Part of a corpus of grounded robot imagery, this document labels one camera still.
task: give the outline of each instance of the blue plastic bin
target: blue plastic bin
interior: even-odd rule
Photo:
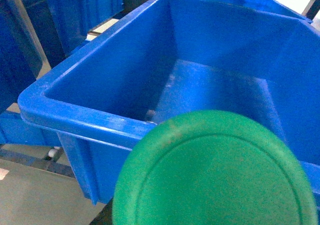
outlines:
[[[43,64],[15,2],[0,0],[0,114],[36,80]]]
[[[47,0],[47,2],[63,50],[67,55],[87,38],[90,29],[122,10],[122,0]]]
[[[298,18],[312,23],[313,21],[301,14],[291,10],[290,8],[282,5],[276,0],[211,0],[221,3],[233,4],[240,7],[246,7],[254,10],[265,11],[269,13],[289,16],[293,18]]]
[[[304,20],[208,0],[149,0],[18,104],[27,123],[57,132],[84,195],[107,203],[135,144],[196,110],[251,118],[319,171],[319,59],[320,35]]]
[[[89,30],[122,10],[122,0],[22,1],[53,67],[57,64],[55,56],[61,53],[59,49],[70,55],[87,38]]]

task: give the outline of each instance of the white caster wheel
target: white caster wheel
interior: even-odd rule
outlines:
[[[57,149],[50,149],[50,151],[48,152],[48,156],[50,158],[53,158],[56,154],[57,154],[58,150]]]

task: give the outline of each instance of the green circular lid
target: green circular lid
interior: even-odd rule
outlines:
[[[115,225],[317,225],[299,162],[244,116],[197,111],[153,129],[116,185]]]

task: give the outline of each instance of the floor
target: floor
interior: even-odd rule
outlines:
[[[277,0],[301,13],[309,0]],[[102,33],[117,19],[94,30]],[[313,26],[320,30],[320,13]],[[96,36],[88,35],[88,40]],[[43,67],[38,79],[50,70]],[[19,112],[17,104],[8,109]],[[43,159],[50,147],[6,144],[2,147]],[[69,166],[62,153],[57,163]],[[0,159],[0,224],[1,225],[88,225],[105,204],[93,206],[84,198],[76,179]]]

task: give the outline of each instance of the blue plastic crate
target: blue plastic crate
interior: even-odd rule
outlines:
[[[251,118],[318,171],[319,59],[320,35],[304,20],[208,0],[149,0],[18,104],[27,123],[57,132],[84,195],[107,203],[135,144],[196,110]]]
[[[67,55],[87,38],[90,29],[122,10],[122,0],[47,0],[47,2],[63,50]]]
[[[43,64],[15,6],[15,0],[0,0],[0,113],[17,102]]]
[[[305,16],[302,16],[301,14],[277,2],[276,0],[208,0],[208,1],[228,3],[228,4],[232,4],[240,7],[246,7],[254,10],[298,18],[298,19],[305,20],[310,24],[313,22],[311,19]]]

